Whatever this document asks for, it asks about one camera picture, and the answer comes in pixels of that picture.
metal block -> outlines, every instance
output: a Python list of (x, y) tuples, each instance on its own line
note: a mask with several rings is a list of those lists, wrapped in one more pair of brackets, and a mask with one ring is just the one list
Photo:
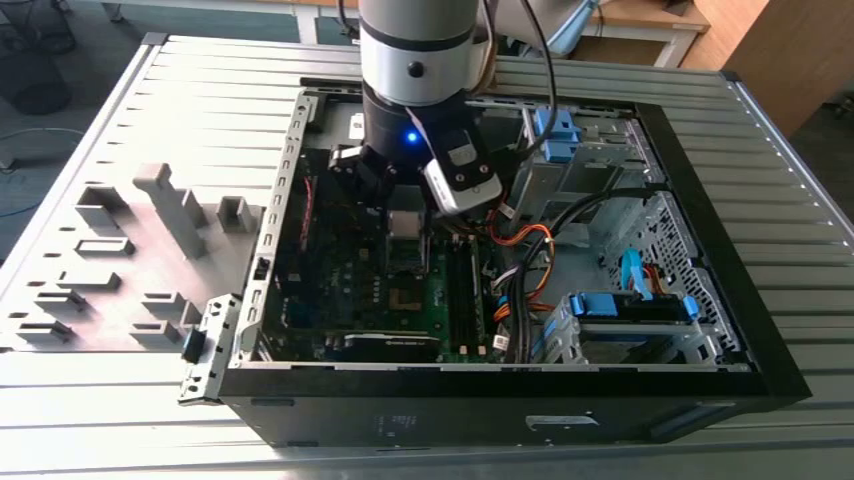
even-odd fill
[(182, 312), (184, 310), (186, 300), (177, 292), (142, 293), (142, 297), (142, 306), (148, 309), (152, 315)]
[(181, 207), (184, 207), (184, 211), (186, 215), (189, 215), (192, 224), (196, 228), (202, 227), (206, 223), (204, 220), (204, 210), (201, 210), (201, 205), (198, 205), (198, 200), (196, 200), (192, 190), (176, 189), (174, 191), (181, 197)]
[(56, 285), (62, 288), (85, 288), (97, 290), (116, 290), (121, 278), (116, 272), (62, 271), (56, 279)]
[(74, 252), (82, 257), (126, 257), (134, 251), (126, 238), (84, 238), (74, 246)]
[(74, 210), (89, 228), (94, 230), (113, 229), (118, 228), (118, 224), (113, 220), (112, 214), (126, 206), (113, 187), (88, 186), (80, 194)]
[(186, 258), (205, 253), (192, 216), (184, 210), (184, 199), (169, 183), (172, 170), (165, 163), (144, 163), (133, 176), (133, 185), (150, 197), (157, 216), (172, 234)]
[(50, 314), (73, 314), (85, 308), (85, 299), (70, 289), (48, 290), (36, 294), (34, 304)]
[(169, 322), (142, 322), (130, 325), (129, 335), (146, 347), (170, 347), (181, 334)]
[(25, 319), (17, 326), (14, 334), (32, 344), (64, 343), (73, 335), (70, 327), (54, 319), (32, 318), (28, 312), (12, 312), (8, 320)]
[(201, 313), (198, 313), (198, 309), (192, 304), (192, 302), (185, 302), (184, 310), (181, 312), (181, 321), (178, 324), (181, 329), (190, 328), (193, 325), (197, 325), (200, 321), (201, 321)]
[(257, 229), (257, 220), (242, 197), (222, 197), (216, 217), (225, 233), (252, 233)]

white table leg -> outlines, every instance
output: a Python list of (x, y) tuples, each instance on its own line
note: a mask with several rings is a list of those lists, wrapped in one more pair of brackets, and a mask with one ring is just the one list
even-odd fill
[(681, 59), (688, 53), (688, 48), (691, 48), (691, 43), (693, 43), (693, 38), (696, 38), (695, 31), (673, 30), (672, 38), (669, 39), (669, 42), (667, 42), (667, 45), (664, 45), (661, 53), (657, 55), (657, 59), (655, 60), (655, 66), (664, 68), (679, 67)]
[(124, 21), (120, 3), (101, 3), (101, 7), (104, 8), (104, 13), (106, 13), (106, 18), (109, 18), (112, 23), (120, 23)]
[(317, 44), (317, 17), (319, 10), (312, 5), (293, 5), (293, 16), (296, 17), (296, 27), (299, 28), (299, 42)]

expansion slot bracket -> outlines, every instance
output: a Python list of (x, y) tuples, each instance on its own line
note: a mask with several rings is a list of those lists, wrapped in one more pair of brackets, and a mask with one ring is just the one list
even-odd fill
[(222, 295), (208, 301), (198, 328), (185, 338), (181, 356), (189, 362), (181, 381), (180, 405), (220, 405), (218, 387), (234, 340), (240, 300)]

white sticker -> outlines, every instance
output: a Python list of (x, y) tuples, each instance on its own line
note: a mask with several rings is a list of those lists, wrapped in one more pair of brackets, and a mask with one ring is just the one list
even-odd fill
[(349, 139), (364, 140), (364, 114), (356, 113), (349, 117)]
[(495, 335), (492, 339), (492, 348), (495, 350), (500, 350), (501, 352), (507, 351), (507, 345), (509, 345), (509, 338), (503, 335)]
[(512, 216), (516, 214), (516, 211), (504, 202), (497, 206), (497, 211), (501, 212), (509, 220), (512, 220)]

open computer tower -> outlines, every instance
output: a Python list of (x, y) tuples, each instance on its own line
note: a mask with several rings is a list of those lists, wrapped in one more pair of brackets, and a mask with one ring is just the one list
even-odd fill
[[(360, 93), (296, 99), (245, 290), (188, 336), (181, 403), (226, 404), (273, 446), (528, 446), (665, 442), (810, 395), (657, 106), (561, 98), (557, 141), (468, 213), (512, 232), (585, 195), (655, 191), (585, 211), (537, 256), (547, 306), (508, 362), (519, 250), (431, 216), (417, 186), (383, 208), (352, 200), (364, 165), (335, 162), (364, 134)], [(471, 102), (491, 148), (532, 138), (541, 101)]]

